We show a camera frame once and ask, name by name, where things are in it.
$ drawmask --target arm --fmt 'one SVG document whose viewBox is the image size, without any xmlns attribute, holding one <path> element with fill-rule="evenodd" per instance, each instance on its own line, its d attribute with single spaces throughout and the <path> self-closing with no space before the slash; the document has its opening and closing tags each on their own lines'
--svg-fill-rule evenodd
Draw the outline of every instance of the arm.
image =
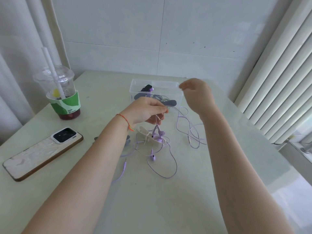
<svg viewBox="0 0 312 234">
<path fill-rule="evenodd" d="M 156 124 L 167 108 L 156 99 L 139 98 L 120 114 L 131 126 Z M 26 226 L 23 234 L 92 233 L 106 199 L 128 133 L 128 123 L 115 116 Z"/>
<path fill-rule="evenodd" d="M 294 233 L 215 105 L 209 86 L 194 78 L 183 82 L 180 88 L 205 126 L 216 191 L 228 233 Z"/>
</svg>

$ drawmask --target cup lid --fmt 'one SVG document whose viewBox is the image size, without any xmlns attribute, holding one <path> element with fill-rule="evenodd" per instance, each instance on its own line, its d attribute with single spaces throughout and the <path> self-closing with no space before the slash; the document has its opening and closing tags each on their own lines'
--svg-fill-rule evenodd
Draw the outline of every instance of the cup lid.
<svg viewBox="0 0 312 234">
<path fill-rule="evenodd" d="M 54 65 L 55 71 L 59 78 L 59 82 L 66 82 L 72 78 L 74 78 L 75 74 L 71 69 L 68 69 L 66 66 L 63 65 Z M 51 75 L 51 71 L 49 67 L 44 67 L 40 72 L 33 75 L 34 81 L 41 83 L 41 82 L 49 82 L 55 83 L 53 76 Z"/>
</svg>

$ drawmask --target phone case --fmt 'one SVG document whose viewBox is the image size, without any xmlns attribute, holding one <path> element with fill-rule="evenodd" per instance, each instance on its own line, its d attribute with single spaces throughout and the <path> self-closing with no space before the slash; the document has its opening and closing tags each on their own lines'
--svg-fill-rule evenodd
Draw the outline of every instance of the phone case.
<svg viewBox="0 0 312 234">
<path fill-rule="evenodd" d="M 14 181 L 23 181 L 82 140 L 83 136 L 78 132 L 75 136 L 61 144 L 48 137 L 9 158 L 2 165 Z"/>
</svg>

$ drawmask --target straw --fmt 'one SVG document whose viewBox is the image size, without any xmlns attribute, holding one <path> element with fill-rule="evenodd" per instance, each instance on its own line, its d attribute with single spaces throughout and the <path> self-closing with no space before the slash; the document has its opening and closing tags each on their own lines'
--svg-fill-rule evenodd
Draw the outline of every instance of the straw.
<svg viewBox="0 0 312 234">
<path fill-rule="evenodd" d="M 42 50 L 42 52 L 43 52 L 43 54 L 44 54 L 44 57 L 45 57 L 45 59 L 46 59 L 46 62 L 48 63 L 48 66 L 49 66 L 49 68 L 50 68 L 51 75 L 52 75 L 52 77 L 53 77 L 54 80 L 55 80 L 55 85 L 56 85 L 58 91 L 60 92 L 60 97 L 61 97 L 61 99 L 65 99 L 66 96 L 65 96 L 64 91 L 63 91 L 63 89 L 62 89 L 62 86 L 60 85 L 59 78 L 58 78 L 58 76 L 57 76 L 57 72 L 55 71 L 55 68 L 54 68 L 52 59 L 51 59 L 51 57 L 50 57 L 49 51 L 48 51 L 48 49 L 47 49 L 46 47 L 42 47 L 41 50 Z"/>
</svg>

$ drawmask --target table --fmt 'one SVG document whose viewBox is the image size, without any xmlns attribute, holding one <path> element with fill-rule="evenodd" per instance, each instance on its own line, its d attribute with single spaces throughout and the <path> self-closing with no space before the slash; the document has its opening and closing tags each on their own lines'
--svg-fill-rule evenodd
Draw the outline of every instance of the table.
<svg viewBox="0 0 312 234">
<path fill-rule="evenodd" d="M 183 82 L 184 78 L 86 71 L 76 81 L 81 115 L 62 121 L 47 105 L 0 147 L 0 162 L 71 126 L 84 140 L 26 180 L 15 182 L 0 168 L 0 233 L 20 233 L 51 192 L 92 145 L 111 118 L 130 102 L 131 80 L 156 79 Z M 312 232 L 312 187 L 282 157 L 213 82 L 216 104 L 228 120 L 242 149 L 270 193 L 284 209 L 297 233 Z M 185 99 L 182 106 L 187 106 Z M 199 123 L 190 112 L 189 119 Z M 110 188 L 95 233 L 227 233 L 216 195 L 213 172 L 205 145 L 192 149 L 187 136 L 175 128 L 177 112 L 162 124 L 171 140 L 177 174 L 171 179 L 156 175 L 146 157 L 136 152 L 127 158 L 123 177 Z M 144 123 L 148 129 L 152 125 Z M 181 121 L 179 127 L 187 131 Z M 130 133 L 134 141 L 135 133 Z M 123 153 L 131 151 L 127 147 Z M 120 159 L 114 178 L 124 159 Z M 154 168 L 171 175 L 175 163 L 167 148 L 157 154 Z"/>
</svg>

